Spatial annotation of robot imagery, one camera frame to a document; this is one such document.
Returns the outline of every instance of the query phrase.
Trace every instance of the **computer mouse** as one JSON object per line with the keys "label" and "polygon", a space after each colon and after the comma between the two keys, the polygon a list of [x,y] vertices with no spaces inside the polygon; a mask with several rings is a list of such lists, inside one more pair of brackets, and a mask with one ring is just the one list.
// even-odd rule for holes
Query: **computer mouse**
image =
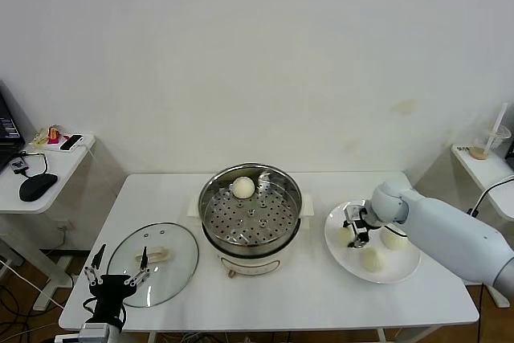
{"label": "computer mouse", "polygon": [[35,201],[55,183],[57,176],[54,174],[43,173],[29,177],[19,187],[19,197],[22,201],[31,202]]}

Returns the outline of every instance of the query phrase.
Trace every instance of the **smartphone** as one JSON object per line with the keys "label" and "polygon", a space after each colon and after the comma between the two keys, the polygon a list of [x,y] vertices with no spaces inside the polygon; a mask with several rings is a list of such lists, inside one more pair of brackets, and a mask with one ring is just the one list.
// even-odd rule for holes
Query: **smartphone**
{"label": "smartphone", "polygon": [[67,140],[66,142],[64,142],[60,149],[61,150],[64,150],[64,151],[70,151],[70,150],[73,150],[74,148],[77,147],[77,145],[79,144],[79,142],[82,141],[82,136],[80,134],[74,134],[70,137],[69,140]]}

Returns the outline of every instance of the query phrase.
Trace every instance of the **white plate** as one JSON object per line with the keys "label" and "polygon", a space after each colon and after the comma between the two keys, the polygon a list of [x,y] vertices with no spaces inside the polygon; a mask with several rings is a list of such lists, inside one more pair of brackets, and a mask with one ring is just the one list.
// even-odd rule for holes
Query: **white plate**
{"label": "white plate", "polygon": [[[348,248],[343,245],[341,228],[345,221],[344,208],[347,204],[345,202],[336,206],[324,224],[324,237],[334,259],[350,273],[373,283],[398,283],[415,273],[421,262],[420,250],[409,243],[409,246],[403,251],[391,251],[380,238],[380,232],[385,228],[370,231],[369,242],[362,249]],[[380,272],[369,272],[361,266],[360,253],[369,247],[377,249],[385,257],[385,268]]]}

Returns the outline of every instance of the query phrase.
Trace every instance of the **wall stain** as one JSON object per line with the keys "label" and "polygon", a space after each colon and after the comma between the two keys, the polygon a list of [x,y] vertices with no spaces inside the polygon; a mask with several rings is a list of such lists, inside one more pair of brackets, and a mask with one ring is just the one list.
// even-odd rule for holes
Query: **wall stain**
{"label": "wall stain", "polygon": [[390,108],[391,112],[398,112],[403,116],[409,116],[416,111],[418,102],[416,100],[401,100]]}
{"label": "wall stain", "polygon": [[354,140],[345,141],[343,143],[343,150],[345,153],[352,155],[359,154],[359,148],[361,147],[361,140],[356,138]]}

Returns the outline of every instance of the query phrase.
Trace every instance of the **straw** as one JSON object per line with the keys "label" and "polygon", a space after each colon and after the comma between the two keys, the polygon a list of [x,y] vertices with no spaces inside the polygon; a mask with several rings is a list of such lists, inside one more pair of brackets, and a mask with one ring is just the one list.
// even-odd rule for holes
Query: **straw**
{"label": "straw", "polygon": [[500,114],[498,114],[495,124],[492,126],[491,135],[489,136],[489,139],[487,140],[487,144],[485,145],[483,154],[489,154],[489,149],[491,148],[492,142],[494,141],[496,133],[498,132],[498,128],[500,127],[501,120],[503,120],[504,114],[507,111],[507,106],[508,106],[508,103],[503,103],[501,105]]}

